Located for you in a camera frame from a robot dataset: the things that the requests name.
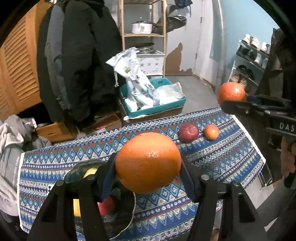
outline gray floor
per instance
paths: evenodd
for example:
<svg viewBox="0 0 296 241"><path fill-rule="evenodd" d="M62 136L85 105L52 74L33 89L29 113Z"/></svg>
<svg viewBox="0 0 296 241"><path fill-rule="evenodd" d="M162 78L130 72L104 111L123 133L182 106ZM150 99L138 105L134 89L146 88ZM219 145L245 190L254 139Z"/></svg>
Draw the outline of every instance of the gray floor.
<svg viewBox="0 0 296 241"><path fill-rule="evenodd" d="M218 107L212 89L193 76L167 76L172 83L179 82L187 100L182 113Z"/></svg>
<svg viewBox="0 0 296 241"><path fill-rule="evenodd" d="M213 90L201 80L193 76L167 76L172 82L179 82L187 100L182 113L189 113L198 110L218 107L217 97ZM272 193L273 186L261 187L258 177L247 187L246 192L252 200L255 208Z"/></svg>

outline small orange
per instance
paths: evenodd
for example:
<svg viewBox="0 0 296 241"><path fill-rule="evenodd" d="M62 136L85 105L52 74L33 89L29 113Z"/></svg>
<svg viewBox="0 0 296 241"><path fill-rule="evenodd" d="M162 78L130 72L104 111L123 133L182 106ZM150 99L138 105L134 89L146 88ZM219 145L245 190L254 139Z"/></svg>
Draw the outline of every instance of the small orange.
<svg viewBox="0 0 296 241"><path fill-rule="evenodd" d="M204 133L208 139L215 140L219 136L219 128L215 125L207 125Z"/></svg>
<svg viewBox="0 0 296 241"><path fill-rule="evenodd" d="M221 105L224 100L246 101L247 95L241 84L227 82L220 86L218 102Z"/></svg>

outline wooden louvered door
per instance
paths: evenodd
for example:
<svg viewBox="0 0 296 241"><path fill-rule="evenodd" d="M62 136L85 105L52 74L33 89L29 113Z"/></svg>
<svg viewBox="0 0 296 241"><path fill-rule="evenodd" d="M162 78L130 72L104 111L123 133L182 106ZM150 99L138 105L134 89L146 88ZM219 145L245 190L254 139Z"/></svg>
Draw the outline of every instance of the wooden louvered door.
<svg viewBox="0 0 296 241"><path fill-rule="evenodd" d="M4 121L8 116L16 113L16 107L9 95L9 90L6 88L4 83L4 78L2 74L2 69L0 67L0 120Z"/></svg>
<svg viewBox="0 0 296 241"><path fill-rule="evenodd" d="M17 23L0 49L1 82L14 102L15 113L41 102L36 70L35 15L36 6Z"/></svg>

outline human hand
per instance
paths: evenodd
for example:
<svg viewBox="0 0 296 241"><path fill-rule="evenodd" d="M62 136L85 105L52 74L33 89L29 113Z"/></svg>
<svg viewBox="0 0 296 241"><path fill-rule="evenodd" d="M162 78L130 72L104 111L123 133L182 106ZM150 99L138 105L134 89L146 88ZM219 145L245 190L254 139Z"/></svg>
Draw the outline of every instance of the human hand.
<svg viewBox="0 0 296 241"><path fill-rule="evenodd" d="M296 143L292 145L291 152L288 151L288 141L285 137L281 139L281 173L287 177L295 172Z"/></svg>

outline wooden shelf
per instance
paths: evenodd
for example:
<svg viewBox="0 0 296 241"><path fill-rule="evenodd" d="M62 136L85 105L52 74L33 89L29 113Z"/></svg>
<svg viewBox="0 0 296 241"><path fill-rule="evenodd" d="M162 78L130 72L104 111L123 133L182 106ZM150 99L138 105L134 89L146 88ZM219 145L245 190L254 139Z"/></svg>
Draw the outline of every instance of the wooden shelf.
<svg viewBox="0 0 296 241"><path fill-rule="evenodd" d="M156 2L162 0L124 0L124 4L142 4L142 5L153 5Z"/></svg>
<svg viewBox="0 0 296 241"><path fill-rule="evenodd" d="M120 35L122 39L122 49L125 50L126 43L125 39L126 37L161 37L163 42L163 53L166 54L166 24L158 24L157 26L162 26L162 33L161 34L125 34L124 33L124 5L125 4L144 4L144 5L151 5L151 22L154 20L154 15L156 12L156 4L157 2L160 2L161 4L161 12L162 12L162 22L166 22L166 1L165 0L118 0L119 4L119 11L120 11ZM165 58L163 62L163 77L165 76Z"/></svg>
<svg viewBox="0 0 296 241"><path fill-rule="evenodd" d="M124 34L124 37L163 37L164 35L160 34Z"/></svg>

